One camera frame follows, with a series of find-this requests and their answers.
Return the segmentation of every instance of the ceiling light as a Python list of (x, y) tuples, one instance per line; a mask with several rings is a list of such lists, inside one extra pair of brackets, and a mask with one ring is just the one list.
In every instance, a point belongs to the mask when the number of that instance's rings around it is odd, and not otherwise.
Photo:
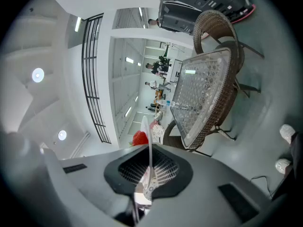
[(129, 63), (132, 63), (132, 64), (134, 63), (134, 60), (132, 60), (132, 59), (130, 59), (130, 58), (128, 58), (128, 57), (125, 58), (125, 61), (127, 61), (127, 62), (129, 62)]
[(41, 68), (36, 68), (33, 71), (32, 79), (34, 82), (41, 82), (44, 78), (44, 71)]
[(195, 70), (185, 70), (186, 74), (195, 74), (196, 71)]
[(163, 48), (157, 48), (157, 47), (152, 47), (152, 46), (146, 46), (145, 48), (147, 48), (147, 49), (155, 49), (155, 50), (160, 50), (160, 51), (164, 51), (165, 50)]
[(78, 17), (78, 19), (77, 19), (77, 23), (76, 23), (76, 27), (75, 27), (75, 31), (76, 31), (76, 32), (77, 32), (77, 31), (78, 31), (78, 29), (79, 29), (80, 22), (81, 22), (81, 18), (80, 18), (80, 17)]
[(97, 33), (98, 33), (98, 28), (99, 28), (99, 25), (97, 25), (97, 29), (96, 29), (96, 33), (95, 33), (95, 38), (96, 38)]
[(140, 15), (141, 15), (141, 17), (142, 17), (142, 10), (141, 10), (141, 8), (139, 8), (139, 12), (140, 12)]
[(58, 138), (59, 138), (59, 140), (65, 140), (65, 139), (66, 139), (66, 136), (67, 136), (66, 131), (60, 131), (60, 132), (58, 133)]
[(125, 118), (127, 117), (128, 113), (131, 111), (132, 107), (129, 107), (129, 109), (127, 110), (126, 114), (125, 114)]

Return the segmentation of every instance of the white shoe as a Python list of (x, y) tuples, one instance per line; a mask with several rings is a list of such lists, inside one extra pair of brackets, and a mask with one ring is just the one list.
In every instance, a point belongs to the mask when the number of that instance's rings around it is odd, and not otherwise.
[(290, 164), (290, 161), (287, 159), (279, 159), (276, 162), (276, 169), (278, 170), (279, 173), (285, 174), (285, 169), (288, 167)]
[(292, 142), (292, 136), (294, 135), (295, 130), (293, 129), (292, 126), (288, 124), (283, 124), (282, 127), (280, 128), (280, 134), (283, 139), (285, 139), (288, 144), (291, 144)]

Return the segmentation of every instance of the standing person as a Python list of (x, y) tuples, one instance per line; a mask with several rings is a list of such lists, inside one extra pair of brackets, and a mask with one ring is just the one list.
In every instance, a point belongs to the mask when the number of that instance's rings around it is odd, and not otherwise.
[(168, 65), (160, 65), (159, 61), (155, 62), (153, 65), (147, 63), (145, 65), (147, 69), (151, 69), (152, 74), (155, 74), (156, 76), (159, 76), (161, 74), (161, 71), (164, 73), (169, 71)]
[(278, 172), (287, 173), (288, 167), (293, 166), (294, 177), (299, 187), (303, 186), (303, 134), (296, 132), (292, 126), (288, 124), (282, 125), (280, 134), (283, 139), (287, 141), (290, 146), (290, 152), (292, 154), (292, 162), (287, 159), (279, 159), (276, 162), (276, 169)]
[[(149, 25), (158, 25), (158, 27), (159, 27), (159, 19), (156, 19), (156, 20), (149, 19), (148, 24)], [(180, 31), (172, 29), (172, 28), (166, 28), (166, 27), (161, 27), (161, 28), (164, 28), (164, 29), (166, 29), (168, 31), (172, 31), (172, 32), (180, 32)]]
[(146, 85), (150, 86), (151, 89), (154, 89), (154, 90), (158, 90), (158, 89), (166, 89), (170, 92), (170, 89), (168, 87), (166, 87), (167, 85), (170, 85), (169, 82), (166, 82), (164, 84), (157, 84), (156, 81), (151, 81), (151, 82), (145, 82)]

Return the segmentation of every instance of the railing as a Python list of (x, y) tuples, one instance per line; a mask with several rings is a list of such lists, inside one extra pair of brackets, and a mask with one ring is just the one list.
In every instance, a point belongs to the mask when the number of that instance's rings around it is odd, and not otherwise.
[(86, 102), (96, 131), (102, 142), (110, 143), (100, 110), (97, 85), (97, 45), (103, 14), (86, 20), (82, 43), (82, 79)]

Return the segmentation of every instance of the black cable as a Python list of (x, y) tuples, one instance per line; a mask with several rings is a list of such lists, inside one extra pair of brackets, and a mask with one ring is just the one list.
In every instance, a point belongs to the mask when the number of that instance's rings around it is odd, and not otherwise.
[(269, 186), (268, 186), (268, 180), (267, 180), (267, 176), (264, 176), (264, 175), (262, 175), (262, 176), (255, 176), (255, 177), (253, 177), (253, 178), (251, 178), (250, 179), (250, 182), (251, 182), (251, 180), (254, 180), (254, 179), (259, 179), (259, 178), (262, 178), (262, 177), (264, 177), (265, 178), (265, 180), (266, 180), (266, 187), (267, 187), (267, 191), (268, 191), (268, 193), (269, 193), (269, 195), (270, 195), (270, 197), (271, 198), (273, 198), (273, 194), (276, 192), (276, 190), (278, 189), (278, 188), (276, 188), (273, 192), (271, 192), (270, 190), (269, 190)]

